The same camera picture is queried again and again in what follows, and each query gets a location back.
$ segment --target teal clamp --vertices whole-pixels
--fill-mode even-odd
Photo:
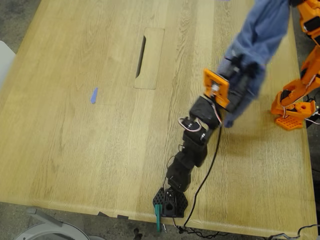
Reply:
[[[162,204],[156,204],[154,206],[156,216],[156,231],[161,232],[161,215],[162,215]]]

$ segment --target blue tape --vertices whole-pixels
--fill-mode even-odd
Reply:
[[[92,93],[92,96],[91,96],[91,99],[90,99],[90,102],[91,102],[92,104],[95,104],[95,103],[96,103],[97,94],[98,94],[98,88],[96,87],[96,88],[93,90],[93,93]]]

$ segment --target table surface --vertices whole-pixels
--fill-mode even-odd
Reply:
[[[0,92],[0,201],[155,222],[152,199],[182,143],[177,118],[253,3],[42,0]],[[299,76],[292,22],[267,72],[258,100],[222,130],[188,226],[295,236],[317,222],[306,129],[285,131],[269,112]],[[217,136],[192,172],[185,215]],[[317,230],[304,233],[315,239]]]

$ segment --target white chair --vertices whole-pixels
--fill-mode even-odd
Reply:
[[[14,62],[15,56],[16,54],[3,41],[0,41],[0,88]]]

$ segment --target orange robot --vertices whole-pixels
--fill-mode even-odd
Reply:
[[[281,115],[275,122],[286,130],[303,127],[304,120],[316,112],[316,102],[300,101],[312,90],[320,87],[320,1],[298,0],[294,5],[300,12],[302,31],[314,40],[316,46],[301,67],[301,78],[295,79],[278,92],[271,113]]]

